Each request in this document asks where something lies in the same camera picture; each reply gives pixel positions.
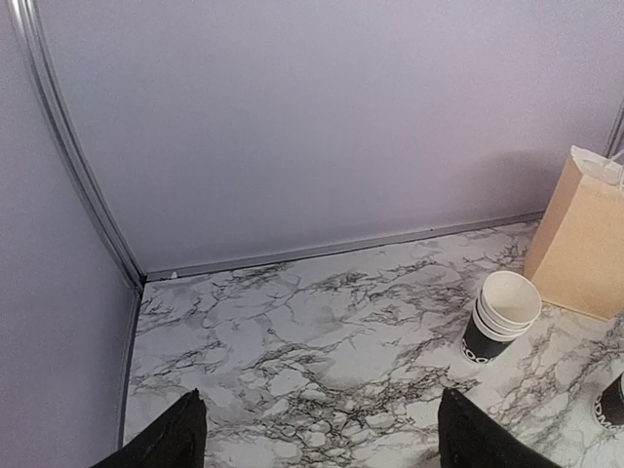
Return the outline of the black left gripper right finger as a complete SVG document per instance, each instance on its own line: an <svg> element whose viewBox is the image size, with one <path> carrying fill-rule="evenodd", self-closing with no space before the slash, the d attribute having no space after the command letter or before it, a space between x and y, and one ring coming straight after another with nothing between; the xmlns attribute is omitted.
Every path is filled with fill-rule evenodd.
<svg viewBox="0 0 624 468"><path fill-rule="evenodd" d="M454 388L443 391L438 429L442 467L559 467L515 439Z"/></svg>

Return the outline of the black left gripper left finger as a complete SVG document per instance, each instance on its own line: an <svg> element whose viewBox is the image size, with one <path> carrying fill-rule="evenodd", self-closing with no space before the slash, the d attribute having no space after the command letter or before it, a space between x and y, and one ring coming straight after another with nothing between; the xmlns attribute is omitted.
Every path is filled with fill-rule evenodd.
<svg viewBox="0 0 624 468"><path fill-rule="evenodd" d="M173 405L93 468L204 466L207 408L197 389Z"/></svg>

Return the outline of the stack of black paper cups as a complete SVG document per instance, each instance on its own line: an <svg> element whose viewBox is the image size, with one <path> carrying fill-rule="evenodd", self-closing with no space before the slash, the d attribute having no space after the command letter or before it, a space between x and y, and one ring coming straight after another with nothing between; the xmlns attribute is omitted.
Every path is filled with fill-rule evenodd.
<svg viewBox="0 0 624 468"><path fill-rule="evenodd" d="M462 354L474 364L488 364L529 330L541 310L538 290L523 275L491 273L477 294L462 335Z"/></svg>

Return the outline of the brown paper takeout bag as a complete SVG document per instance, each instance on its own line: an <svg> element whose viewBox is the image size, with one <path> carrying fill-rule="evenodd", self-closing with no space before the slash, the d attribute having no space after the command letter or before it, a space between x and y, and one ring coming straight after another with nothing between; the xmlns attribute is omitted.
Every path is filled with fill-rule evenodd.
<svg viewBox="0 0 624 468"><path fill-rule="evenodd" d="M572 146L525 257L542 299L608 321L623 310L623 166Z"/></svg>

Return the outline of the black cup holding straws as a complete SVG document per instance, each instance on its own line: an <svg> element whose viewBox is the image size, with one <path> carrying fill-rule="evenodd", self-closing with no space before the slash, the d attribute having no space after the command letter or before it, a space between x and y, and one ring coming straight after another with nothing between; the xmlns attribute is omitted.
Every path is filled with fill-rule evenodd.
<svg viewBox="0 0 624 468"><path fill-rule="evenodd" d="M598 396L594 402L593 411L603 428L616 429L623 426L623 373L620 373Z"/></svg>

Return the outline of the left aluminium corner post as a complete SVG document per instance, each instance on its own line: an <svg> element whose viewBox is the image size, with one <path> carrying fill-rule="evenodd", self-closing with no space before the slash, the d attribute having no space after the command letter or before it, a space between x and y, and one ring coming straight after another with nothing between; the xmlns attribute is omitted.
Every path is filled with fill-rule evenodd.
<svg viewBox="0 0 624 468"><path fill-rule="evenodd" d="M25 68L58 155L103 245L130 287L141 292L145 274L109 209L64 102L37 5L7 3Z"/></svg>

